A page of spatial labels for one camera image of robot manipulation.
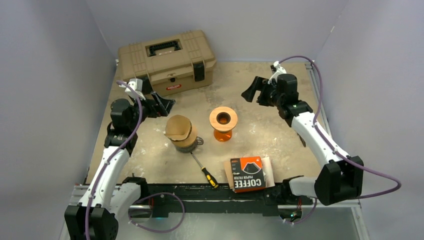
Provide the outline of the brown paper coffee filter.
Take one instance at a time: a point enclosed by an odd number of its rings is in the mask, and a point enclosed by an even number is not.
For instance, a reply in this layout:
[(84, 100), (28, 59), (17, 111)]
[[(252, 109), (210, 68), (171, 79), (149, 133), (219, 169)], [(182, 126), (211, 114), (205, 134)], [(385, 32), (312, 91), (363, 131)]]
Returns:
[(192, 132), (191, 121), (183, 115), (170, 117), (165, 126), (165, 136), (174, 142), (186, 140)]

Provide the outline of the wooden ring holder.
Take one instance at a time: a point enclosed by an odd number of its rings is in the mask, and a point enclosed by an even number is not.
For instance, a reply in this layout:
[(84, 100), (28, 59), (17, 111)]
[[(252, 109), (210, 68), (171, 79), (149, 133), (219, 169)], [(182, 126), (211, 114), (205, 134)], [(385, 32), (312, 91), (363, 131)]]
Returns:
[(209, 123), (218, 132), (229, 132), (236, 127), (238, 115), (230, 107), (219, 106), (211, 111)]
[(178, 125), (167, 129), (166, 136), (175, 146), (186, 147), (196, 140), (198, 137), (198, 130), (196, 126), (192, 124), (185, 126)]

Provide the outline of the orange glass carafe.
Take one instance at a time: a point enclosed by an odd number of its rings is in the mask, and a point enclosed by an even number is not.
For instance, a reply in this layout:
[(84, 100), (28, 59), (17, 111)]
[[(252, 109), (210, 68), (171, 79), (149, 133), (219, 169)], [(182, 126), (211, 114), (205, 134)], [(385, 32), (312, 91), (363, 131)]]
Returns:
[(222, 132), (222, 131), (218, 131), (218, 130), (214, 130), (213, 131), (213, 135), (214, 138), (219, 141), (219, 142), (227, 142), (232, 138), (233, 135), (233, 131), (226, 131), (226, 132)]

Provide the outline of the coffee paper filter box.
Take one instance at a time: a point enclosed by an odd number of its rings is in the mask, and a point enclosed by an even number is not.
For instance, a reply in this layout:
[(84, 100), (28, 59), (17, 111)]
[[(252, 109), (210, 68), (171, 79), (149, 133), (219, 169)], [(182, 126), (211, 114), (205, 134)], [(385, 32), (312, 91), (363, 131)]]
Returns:
[(260, 156), (232, 158), (230, 168), (235, 193), (259, 191), (266, 187)]

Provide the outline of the smoky glass carafe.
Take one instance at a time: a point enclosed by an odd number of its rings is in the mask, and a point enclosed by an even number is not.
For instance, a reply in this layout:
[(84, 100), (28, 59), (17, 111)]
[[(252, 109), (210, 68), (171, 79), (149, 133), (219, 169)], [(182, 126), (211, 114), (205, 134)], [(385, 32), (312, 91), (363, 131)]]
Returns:
[(198, 146), (202, 146), (203, 144), (204, 144), (204, 140), (198, 136), (191, 145), (184, 146), (184, 147), (175, 145), (174, 147), (180, 153), (189, 154), (192, 151), (194, 151)]

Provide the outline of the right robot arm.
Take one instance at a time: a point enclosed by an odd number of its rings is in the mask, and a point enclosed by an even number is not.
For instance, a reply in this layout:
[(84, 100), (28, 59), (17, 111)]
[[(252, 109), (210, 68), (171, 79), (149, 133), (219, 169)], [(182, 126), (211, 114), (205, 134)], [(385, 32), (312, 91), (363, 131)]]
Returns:
[(256, 76), (241, 96), (252, 102), (257, 92), (256, 102), (260, 106), (277, 107), (279, 116), (309, 147), (321, 167), (318, 177), (299, 175), (283, 180), (282, 200), (292, 204), (300, 196), (306, 196), (329, 206), (359, 197), (364, 175), (362, 159), (336, 147), (316, 121), (313, 109), (299, 99), (297, 78), (289, 73), (281, 73), (273, 79)]

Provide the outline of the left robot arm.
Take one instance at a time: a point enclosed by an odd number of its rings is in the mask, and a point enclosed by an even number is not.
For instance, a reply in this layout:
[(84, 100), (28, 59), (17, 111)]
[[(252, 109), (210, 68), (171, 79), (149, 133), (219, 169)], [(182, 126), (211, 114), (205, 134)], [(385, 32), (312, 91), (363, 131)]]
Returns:
[(110, 105), (111, 122), (107, 125), (103, 155), (88, 189), (75, 205), (68, 205), (65, 223), (72, 240), (114, 240), (119, 219), (130, 204), (149, 199), (146, 180), (128, 177), (116, 190), (118, 178), (137, 143), (137, 130), (146, 118), (167, 117), (176, 101), (151, 92), (144, 99), (140, 93), (130, 99), (119, 98)]

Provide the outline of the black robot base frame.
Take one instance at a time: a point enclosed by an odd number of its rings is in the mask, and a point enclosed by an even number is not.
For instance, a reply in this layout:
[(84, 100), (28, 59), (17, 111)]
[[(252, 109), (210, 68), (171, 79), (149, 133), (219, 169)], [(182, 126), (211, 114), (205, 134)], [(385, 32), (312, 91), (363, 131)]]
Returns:
[(319, 201), (306, 196), (285, 194), (283, 183), (258, 191), (235, 193), (227, 183), (213, 188), (207, 183), (147, 183), (142, 177), (128, 177), (115, 187), (112, 196), (127, 192), (125, 187), (135, 187), (140, 196), (130, 209), (148, 206), (154, 218), (167, 218), (170, 213), (198, 214), (261, 214), (264, 217), (283, 216), (298, 219), (299, 208), (313, 205), (322, 207)]

